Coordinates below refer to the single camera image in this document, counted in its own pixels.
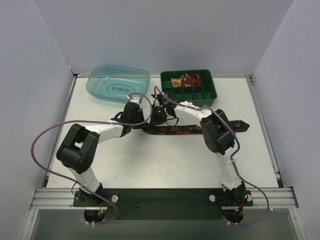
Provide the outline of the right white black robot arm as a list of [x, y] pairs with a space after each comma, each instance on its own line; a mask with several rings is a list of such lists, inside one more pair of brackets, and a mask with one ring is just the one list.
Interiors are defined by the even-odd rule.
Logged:
[[223, 200], [232, 205], [249, 200], [245, 181], [237, 169], [234, 156], [240, 150], [236, 132], [223, 110], [213, 110], [208, 105], [195, 106], [192, 102], [177, 102], [165, 94], [154, 93], [151, 123], [163, 123], [167, 116], [186, 120], [200, 127], [206, 147], [216, 154], [221, 171]]

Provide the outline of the black orange floral necktie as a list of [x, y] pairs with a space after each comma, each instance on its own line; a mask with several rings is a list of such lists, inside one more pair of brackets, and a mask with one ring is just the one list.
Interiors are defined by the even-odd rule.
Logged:
[[[175, 125], [169, 125], [168, 120], [151, 121], [142, 125], [134, 126], [134, 129], [141, 129], [145, 133], [150, 135], [194, 135], [202, 134], [202, 129], [196, 124], [192, 125], [177, 125], [178, 119], [176, 119]], [[229, 126], [235, 133], [246, 132], [250, 125], [242, 120], [232, 120], [229, 122]]]

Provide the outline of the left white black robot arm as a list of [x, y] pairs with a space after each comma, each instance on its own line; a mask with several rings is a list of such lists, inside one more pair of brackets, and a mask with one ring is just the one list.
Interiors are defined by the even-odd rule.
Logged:
[[106, 124], [73, 124], [59, 146], [56, 158], [70, 170], [81, 190], [88, 194], [97, 194], [102, 184], [95, 176], [92, 163], [98, 144], [127, 135], [136, 124], [143, 121], [140, 104], [129, 101], [124, 110]]

